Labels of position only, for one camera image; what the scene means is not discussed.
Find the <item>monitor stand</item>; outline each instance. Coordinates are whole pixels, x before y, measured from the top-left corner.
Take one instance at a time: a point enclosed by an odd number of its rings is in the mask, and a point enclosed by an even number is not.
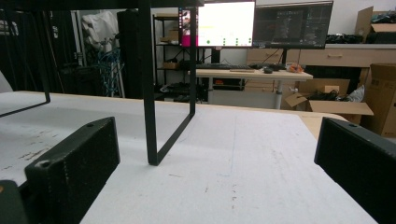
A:
[[[288,57],[288,50],[283,49],[282,52],[282,66],[286,67],[286,58]]]
[[[211,52],[212,56],[210,58],[210,62],[211,63],[220,63],[220,51],[221,51],[221,49],[213,48],[211,50],[212,50],[212,52]]]

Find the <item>cardboard box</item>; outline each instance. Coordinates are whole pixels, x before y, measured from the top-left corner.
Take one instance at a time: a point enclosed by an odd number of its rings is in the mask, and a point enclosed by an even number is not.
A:
[[[295,81],[284,81],[282,87],[283,92],[288,91],[290,88],[294,89],[295,86],[296,86]],[[245,91],[274,92],[276,90],[277,90],[277,85],[274,81],[245,79]]]
[[[340,92],[340,87],[339,86],[328,86],[328,85],[325,85],[325,86],[321,87],[318,90],[323,92],[323,93],[330,93],[332,91]]]
[[[339,101],[309,101],[312,112],[337,114],[349,122],[360,124],[362,115],[374,113],[366,103]]]
[[[355,35],[362,35],[363,42],[366,42],[368,35],[371,37],[370,42],[381,41],[375,44],[393,44],[396,39],[392,38],[396,34],[396,24],[378,23],[372,24],[371,19],[374,15],[387,14],[386,11],[373,11],[374,7],[367,7],[358,13],[358,18],[355,25]]]
[[[363,116],[361,126],[384,137],[396,137],[396,63],[375,63],[371,70],[365,102],[375,115]]]
[[[314,78],[301,82],[299,92],[285,99],[285,101],[297,110],[312,111],[320,113],[337,114],[349,122],[359,124],[362,115],[373,115],[373,111],[366,103],[337,102],[337,101],[308,101],[306,97],[320,91],[338,89],[339,95],[347,94],[348,79],[336,78]]]
[[[160,37],[161,42],[178,41],[178,30],[168,30],[167,36]]]
[[[156,17],[172,17],[172,18],[178,18],[177,13],[157,13],[155,14]]]

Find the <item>desk drawer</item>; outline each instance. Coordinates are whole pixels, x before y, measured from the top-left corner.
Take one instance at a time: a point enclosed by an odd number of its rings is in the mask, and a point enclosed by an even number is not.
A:
[[[373,63],[395,63],[396,49],[375,49]]]
[[[370,67],[373,49],[304,49],[300,63],[306,65]]]

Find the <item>computer monitor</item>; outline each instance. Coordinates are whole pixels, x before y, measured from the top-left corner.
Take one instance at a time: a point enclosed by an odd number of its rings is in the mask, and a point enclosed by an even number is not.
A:
[[[252,46],[254,0],[210,0],[198,7],[197,46],[249,48]],[[190,45],[190,12],[180,8],[180,45]]]
[[[332,1],[256,6],[253,47],[324,49]]]

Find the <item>storage cabinet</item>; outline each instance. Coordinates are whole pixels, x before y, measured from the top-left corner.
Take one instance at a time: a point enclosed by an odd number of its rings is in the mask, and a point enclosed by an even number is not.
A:
[[[247,64],[278,63],[281,49],[248,49]],[[359,68],[361,75],[359,85],[371,82],[370,65],[372,63],[394,63],[396,59],[395,45],[332,45],[326,49],[290,49],[288,63],[300,63],[312,66],[351,67]]]

